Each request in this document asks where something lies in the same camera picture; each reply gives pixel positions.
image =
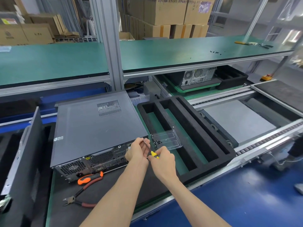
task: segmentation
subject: yellow screwdriver handle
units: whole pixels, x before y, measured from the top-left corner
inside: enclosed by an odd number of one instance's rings
[[[153,157],[157,156],[157,154],[156,154],[155,152],[153,152],[153,151],[151,151],[151,155],[152,155]]]

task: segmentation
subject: black foam tray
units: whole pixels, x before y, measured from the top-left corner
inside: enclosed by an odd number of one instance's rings
[[[226,166],[236,153],[225,139],[219,135],[210,124],[182,97],[173,96],[159,99],[154,102],[138,104],[138,110],[149,130],[156,133],[153,123],[150,121],[148,113],[154,113],[165,130],[174,129],[182,143],[182,147],[177,149],[189,172],[178,177],[182,183],[190,183]],[[169,109],[202,154],[208,163],[203,164],[194,152],[188,140],[183,136],[170,118],[165,109]]]
[[[221,80],[221,84],[216,86],[218,90],[241,86],[248,78],[248,75],[229,65],[218,66],[215,75]]]

